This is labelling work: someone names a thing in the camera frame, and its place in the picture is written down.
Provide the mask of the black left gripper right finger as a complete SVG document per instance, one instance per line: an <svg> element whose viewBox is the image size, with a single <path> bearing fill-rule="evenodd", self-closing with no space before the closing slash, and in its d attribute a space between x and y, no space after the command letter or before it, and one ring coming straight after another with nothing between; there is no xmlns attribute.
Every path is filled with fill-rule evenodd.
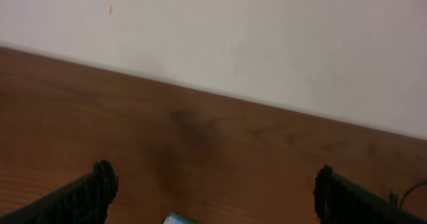
<svg viewBox="0 0 427 224"><path fill-rule="evenodd" d="M415 184L401 198L390 192L385 200L326 165L316 176L314 209L321 224L426 224L425 219L403 210L409 194L425 184Z"/></svg>

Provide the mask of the blue smartphone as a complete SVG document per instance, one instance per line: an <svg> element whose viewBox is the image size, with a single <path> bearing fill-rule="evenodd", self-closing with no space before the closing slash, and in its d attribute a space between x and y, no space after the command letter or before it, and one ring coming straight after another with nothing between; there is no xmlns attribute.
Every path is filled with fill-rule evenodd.
<svg viewBox="0 0 427 224"><path fill-rule="evenodd" d="M169 213L166 215L166 218L164 219L162 224L197 224L197 223L177 213Z"/></svg>

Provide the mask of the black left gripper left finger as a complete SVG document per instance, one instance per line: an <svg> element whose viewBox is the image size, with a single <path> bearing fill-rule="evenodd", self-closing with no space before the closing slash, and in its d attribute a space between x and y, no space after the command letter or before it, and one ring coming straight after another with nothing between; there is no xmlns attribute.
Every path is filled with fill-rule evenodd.
<svg viewBox="0 0 427 224"><path fill-rule="evenodd" d="M104 224L117 190L111 163L98 161L84 177L2 216L1 224Z"/></svg>

